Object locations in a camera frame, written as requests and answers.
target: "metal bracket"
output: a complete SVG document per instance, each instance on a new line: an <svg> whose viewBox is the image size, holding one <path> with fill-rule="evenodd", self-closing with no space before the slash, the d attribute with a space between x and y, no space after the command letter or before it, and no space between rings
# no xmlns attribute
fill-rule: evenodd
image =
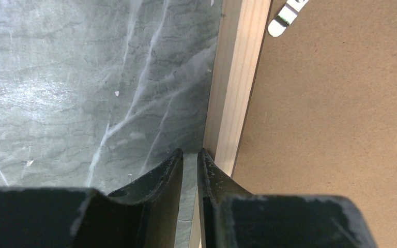
<svg viewBox="0 0 397 248"><path fill-rule="evenodd" d="M280 36L285 29L296 19L301 9L309 0L288 0L278 15L268 25L268 32L271 36Z"/></svg>

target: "worn black paint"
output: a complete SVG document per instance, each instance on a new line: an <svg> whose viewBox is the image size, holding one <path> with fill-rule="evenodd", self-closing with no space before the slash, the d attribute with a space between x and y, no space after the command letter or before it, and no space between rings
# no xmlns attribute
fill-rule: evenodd
<svg viewBox="0 0 397 248"><path fill-rule="evenodd" d="M0 188L0 247L174 247L177 149L108 196L88 188Z"/></svg>
<svg viewBox="0 0 397 248"><path fill-rule="evenodd" d="M252 195L204 149L197 172L204 247L376 247L361 213L344 197Z"/></svg>

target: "wooden strip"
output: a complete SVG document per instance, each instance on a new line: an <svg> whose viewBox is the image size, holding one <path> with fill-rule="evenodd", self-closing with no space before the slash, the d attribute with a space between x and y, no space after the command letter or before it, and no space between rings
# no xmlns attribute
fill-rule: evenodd
<svg viewBox="0 0 397 248"><path fill-rule="evenodd" d="M271 0L223 0L203 147L228 175L235 165ZM201 247L195 197L189 248Z"/></svg>

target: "marble veining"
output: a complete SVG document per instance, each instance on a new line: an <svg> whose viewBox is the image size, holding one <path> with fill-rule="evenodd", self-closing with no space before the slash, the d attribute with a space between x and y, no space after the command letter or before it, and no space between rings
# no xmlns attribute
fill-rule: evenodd
<svg viewBox="0 0 397 248"><path fill-rule="evenodd" d="M0 185L108 193L185 153L186 247L221 0L0 0Z"/></svg>

